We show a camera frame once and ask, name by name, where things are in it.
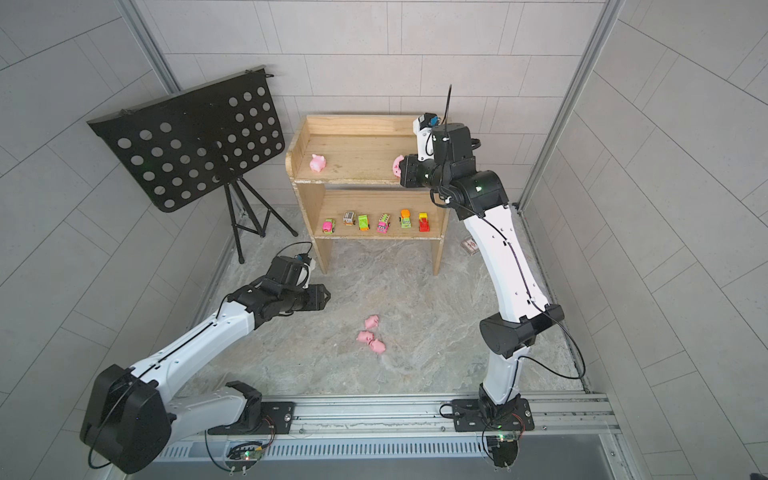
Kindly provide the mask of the red yellow toy truck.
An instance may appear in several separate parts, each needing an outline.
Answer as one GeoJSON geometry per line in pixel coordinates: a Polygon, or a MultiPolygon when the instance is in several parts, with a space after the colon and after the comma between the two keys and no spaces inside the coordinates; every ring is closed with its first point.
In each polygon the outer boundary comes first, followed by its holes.
{"type": "Polygon", "coordinates": [[[425,212],[420,212],[418,215],[418,228],[420,232],[430,231],[428,215],[425,212]]]}

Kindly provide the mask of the orange green mixer truck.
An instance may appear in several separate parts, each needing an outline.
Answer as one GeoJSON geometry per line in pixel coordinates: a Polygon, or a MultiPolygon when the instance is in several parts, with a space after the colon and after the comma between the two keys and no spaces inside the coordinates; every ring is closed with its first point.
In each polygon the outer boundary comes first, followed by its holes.
{"type": "Polygon", "coordinates": [[[399,222],[402,229],[410,229],[412,227],[411,212],[409,209],[402,209],[400,211],[399,222]]]}

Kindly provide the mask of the pink green toy car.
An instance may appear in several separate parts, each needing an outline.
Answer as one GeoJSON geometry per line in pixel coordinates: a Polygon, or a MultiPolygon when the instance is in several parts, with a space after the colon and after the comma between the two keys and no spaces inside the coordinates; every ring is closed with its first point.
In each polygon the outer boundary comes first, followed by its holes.
{"type": "Polygon", "coordinates": [[[335,232],[336,222],[332,218],[327,218],[322,223],[322,232],[326,235],[333,234],[335,232]]]}

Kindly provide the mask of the pink green block toy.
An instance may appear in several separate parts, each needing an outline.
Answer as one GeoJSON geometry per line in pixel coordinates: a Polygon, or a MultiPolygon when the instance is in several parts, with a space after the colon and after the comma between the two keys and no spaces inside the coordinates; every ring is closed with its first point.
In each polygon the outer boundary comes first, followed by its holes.
{"type": "Polygon", "coordinates": [[[383,213],[377,222],[377,231],[382,234],[386,234],[389,231],[391,216],[388,213],[383,213]]]}

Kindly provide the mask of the pink toy pig top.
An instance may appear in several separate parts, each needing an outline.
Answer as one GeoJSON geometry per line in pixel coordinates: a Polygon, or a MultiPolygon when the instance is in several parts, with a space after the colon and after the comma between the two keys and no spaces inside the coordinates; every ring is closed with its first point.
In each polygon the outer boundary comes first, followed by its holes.
{"type": "Polygon", "coordinates": [[[323,155],[312,154],[309,166],[312,172],[320,173],[326,168],[327,160],[323,155]]]}

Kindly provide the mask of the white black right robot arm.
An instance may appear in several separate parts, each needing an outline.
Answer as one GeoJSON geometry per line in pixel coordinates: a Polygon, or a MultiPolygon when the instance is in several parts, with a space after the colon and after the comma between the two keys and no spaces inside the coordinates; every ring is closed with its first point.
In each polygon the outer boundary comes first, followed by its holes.
{"type": "Polygon", "coordinates": [[[514,230],[510,203],[500,177],[476,167],[481,145],[467,126],[425,113],[414,120],[417,151],[400,158],[400,183],[426,188],[433,203],[452,209],[477,245],[493,282],[498,313],[483,319],[480,331],[490,350],[479,398],[488,407],[515,400],[522,363],[536,337],[565,318],[548,302],[528,266],[514,230]]]}

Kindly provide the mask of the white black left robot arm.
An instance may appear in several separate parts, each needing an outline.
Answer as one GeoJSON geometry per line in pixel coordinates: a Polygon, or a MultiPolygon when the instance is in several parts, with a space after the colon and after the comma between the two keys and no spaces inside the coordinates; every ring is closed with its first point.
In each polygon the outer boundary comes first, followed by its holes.
{"type": "Polygon", "coordinates": [[[176,394],[212,359],[270,320],[323,310],[331,294],[311,283],[314,268],[308,253],[277,255],[266,274],[225,295],[206,320],[169,345],[130,367],[103,370],[80,430],[88,454],[133,474],[168,445],[198,432],[274,438],[288,430],[290,422],[263,412],[261,393],[241,381],[194,397],[176,394]]]}

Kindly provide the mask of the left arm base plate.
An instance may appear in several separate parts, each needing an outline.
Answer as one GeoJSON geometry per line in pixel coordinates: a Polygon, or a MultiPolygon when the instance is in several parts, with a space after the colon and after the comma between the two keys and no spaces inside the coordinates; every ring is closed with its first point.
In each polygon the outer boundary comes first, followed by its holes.
{"type": "Polygon", "coordinates": [[[295,414],[295,402],[264,402],[247,405],[244,413],[233,424],[207,430],[209,435],[287,435],[295,414]]]}

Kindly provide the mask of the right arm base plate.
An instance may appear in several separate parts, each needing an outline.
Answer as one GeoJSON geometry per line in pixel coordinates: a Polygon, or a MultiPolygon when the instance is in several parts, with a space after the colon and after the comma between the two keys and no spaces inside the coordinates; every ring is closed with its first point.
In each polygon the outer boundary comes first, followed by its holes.
{"type": "Polygon", "coordinates": [[[521,432],[535,429],[533,414],[527,399],[520,395],[498,406],[486,399],[454,399],[449,403],[457,432],[521,432]]]}

